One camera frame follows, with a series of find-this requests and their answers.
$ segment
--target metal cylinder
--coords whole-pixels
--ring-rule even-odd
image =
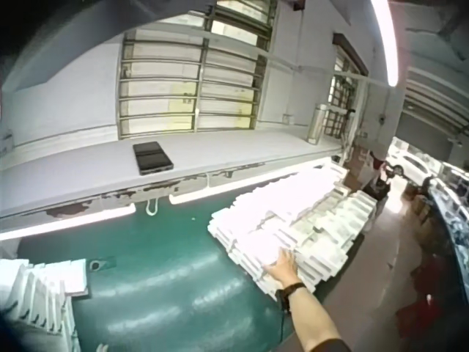
[[[318,104],[314,110],[314,115],[309,126],[308,136],[306,141],[311,144],[318,144],[322,135],[324,119],[328,113],[328,106],[326,104]]]

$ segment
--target metal window grille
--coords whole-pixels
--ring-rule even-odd
[[[275,1],[218,1],[158,23],[190,26],[268,50]],[[249,129],[266,58],[153,23],[125,34],[119,82],[120,138]]]
[[[340,47],[336,48],[337,57],[334,70],[359,73],[358,68],[353,64],[345,52],[343,52]],[[329,104],[342,109],[351,109],[357,88],[357,80],[343,76],[334,76],[330,84],[328,97]],[[340,139],[347,127],[346,118],[345,114],[329,111],[324,120],[324,134],[326,136]]]

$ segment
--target sleeve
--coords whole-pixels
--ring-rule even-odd
[[[342,340],[327,340],[316,346],[311,352],[351,352]]]

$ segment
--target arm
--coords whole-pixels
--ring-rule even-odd
[[[301,282],[293,254],[282,249],[277,263],[266,269],[284,288]],[[307,289],[297,289],[290,295],[289,302],[293,325],[304,351],[312,351],[324,341],[341,338],[329,314]]]

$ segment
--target wrist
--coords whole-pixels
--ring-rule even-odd
[[[302,282],[302,281],[300,280],[300,278],[297,275],[285,278],[285,279],[280,281],[283,288],[287,288],[287,287],[289,287],[291,285],[294,285],[294,284],[297,284],[299,282]]]

